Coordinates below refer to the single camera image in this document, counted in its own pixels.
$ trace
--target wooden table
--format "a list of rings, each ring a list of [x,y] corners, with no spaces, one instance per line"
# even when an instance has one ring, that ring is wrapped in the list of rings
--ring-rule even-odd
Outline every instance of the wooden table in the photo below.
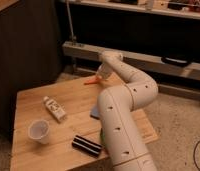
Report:
[[[85,77],[18,93],[12,171],[70,170],[108,157],[103,150],[99,158],[93,158],[72,148],[71,142],[75,135],[81,135],[100,143],[100,121],[89,116],[90,110],[102,89],[121,84],[122,81],[113,74],[101,84],[83,85],[87,79]],[[66,110],[67,118],[61,124],[45,109],[43,97],[46,95],[54,98]],[[146,143],[158,138],[143,110],[133,112],[133,116]],[[50,124],[50,143],[47,145],[40,145],[27,136],[29,124],[40,118],[48,120]]]

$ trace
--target tiled floor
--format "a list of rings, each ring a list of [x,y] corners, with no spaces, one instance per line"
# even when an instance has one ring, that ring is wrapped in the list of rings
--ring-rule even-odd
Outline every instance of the tiled floor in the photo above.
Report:
[[[85,70],[77,71],[76,75],[70,73],[62,73],[57,81],[93,74]],[[147,145],[158,171],[197,170],[193,164],[193,149],[200,139],[200,101],[160,93],[144,110],[159,135],[158,141]],[[0,171],[9,170],[10,152],[10,143],[0,135]],[[196,158],[200,167],[200,146]],[[77,170],[112,169],[110,160],[105,160]]]

